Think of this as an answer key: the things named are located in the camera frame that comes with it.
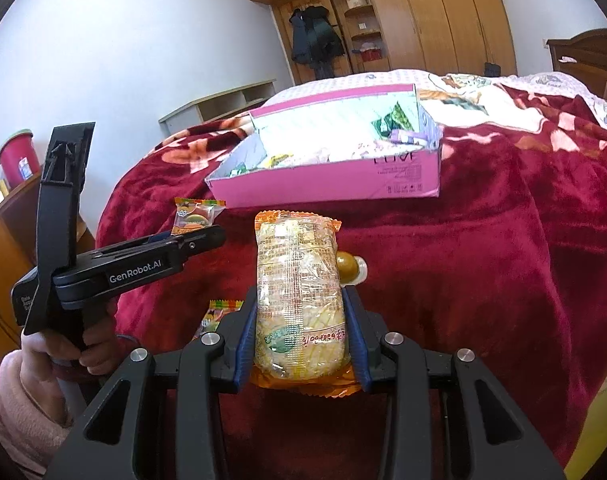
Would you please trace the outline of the pink fuzzy sleeve forearm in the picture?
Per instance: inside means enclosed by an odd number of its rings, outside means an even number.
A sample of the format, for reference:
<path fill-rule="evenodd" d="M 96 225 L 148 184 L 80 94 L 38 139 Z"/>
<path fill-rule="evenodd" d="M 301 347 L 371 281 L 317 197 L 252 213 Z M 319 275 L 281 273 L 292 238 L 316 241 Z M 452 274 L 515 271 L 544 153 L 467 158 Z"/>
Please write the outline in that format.
<path fill-rule="evenodd" d="M 23 351 L 12 351 L 3 358 L 0 443 L 22 478 L 43 477 L 73 421 L 55 377 L 32 376 Z"/>

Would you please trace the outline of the person's left hand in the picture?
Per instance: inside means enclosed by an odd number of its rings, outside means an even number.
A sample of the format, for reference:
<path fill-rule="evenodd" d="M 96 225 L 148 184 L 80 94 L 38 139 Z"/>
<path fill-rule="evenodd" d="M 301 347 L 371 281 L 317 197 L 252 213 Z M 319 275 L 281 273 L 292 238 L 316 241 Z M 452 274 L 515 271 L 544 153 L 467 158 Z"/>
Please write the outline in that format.
<path fill-rule="evenodd" d="M 115 332 L 116 306 L 111 304 L 101 321 L 82 335 L 86 350 L 80 350 L 53 330 L 31 335 L 22 331 L 20 378 L 27 385 L 43 386 L 55 378 L 55 367 L 78 362 L 90 375 L 101 376 L 116 370 L 122 360 L 121 343 Z"/>

